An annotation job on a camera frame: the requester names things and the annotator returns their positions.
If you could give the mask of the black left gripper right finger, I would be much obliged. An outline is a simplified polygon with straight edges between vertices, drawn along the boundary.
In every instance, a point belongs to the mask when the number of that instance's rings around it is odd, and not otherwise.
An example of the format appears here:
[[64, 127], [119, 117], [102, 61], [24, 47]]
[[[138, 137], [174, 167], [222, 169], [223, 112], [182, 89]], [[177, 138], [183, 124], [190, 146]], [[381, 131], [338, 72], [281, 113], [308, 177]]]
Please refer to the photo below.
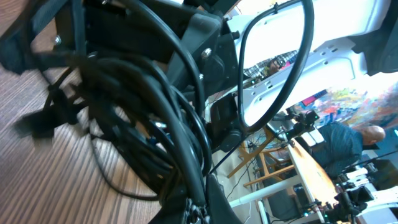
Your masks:
[[221, 187], [213, 175], [206, 177], [207, 212], [212, 224], [242, 224], [233, 212]]

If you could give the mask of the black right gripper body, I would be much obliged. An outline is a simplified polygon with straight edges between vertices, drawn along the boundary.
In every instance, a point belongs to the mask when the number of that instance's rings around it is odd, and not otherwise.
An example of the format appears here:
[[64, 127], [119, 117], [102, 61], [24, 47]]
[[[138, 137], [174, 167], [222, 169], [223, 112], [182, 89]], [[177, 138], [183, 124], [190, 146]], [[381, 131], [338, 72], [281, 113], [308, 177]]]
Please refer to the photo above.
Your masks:
[[193, 4], [128, 1], [122, 7], [83, 1], [83, 30], [88, 53], [140, 54], [167, 63], [171, 84], [189, 95], [198, 81], [205, 96], [236, 85], [238, 32]]

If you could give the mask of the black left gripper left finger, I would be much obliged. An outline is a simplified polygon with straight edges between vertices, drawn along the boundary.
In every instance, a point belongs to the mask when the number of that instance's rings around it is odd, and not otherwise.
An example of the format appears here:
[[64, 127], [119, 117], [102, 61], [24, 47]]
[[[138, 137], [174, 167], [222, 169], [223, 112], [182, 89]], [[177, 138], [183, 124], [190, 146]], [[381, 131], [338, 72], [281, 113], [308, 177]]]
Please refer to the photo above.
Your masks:
[[161, 209], [149, 224], [190, 223], [190, 199], [183, 184], [164, 187], [160, 192]]

